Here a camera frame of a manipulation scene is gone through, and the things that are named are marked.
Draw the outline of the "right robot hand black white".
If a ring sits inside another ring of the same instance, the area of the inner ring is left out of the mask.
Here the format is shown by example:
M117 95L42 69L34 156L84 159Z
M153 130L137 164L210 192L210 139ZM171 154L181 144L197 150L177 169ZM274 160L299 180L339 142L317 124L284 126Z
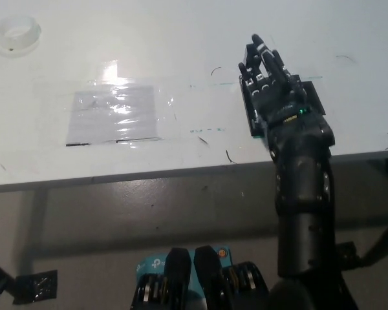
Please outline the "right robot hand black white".
M257 34L246 45L244 61L238 64L242 98L253 135L290 112L325 115L311 81L291 74L277 50L270 49Z

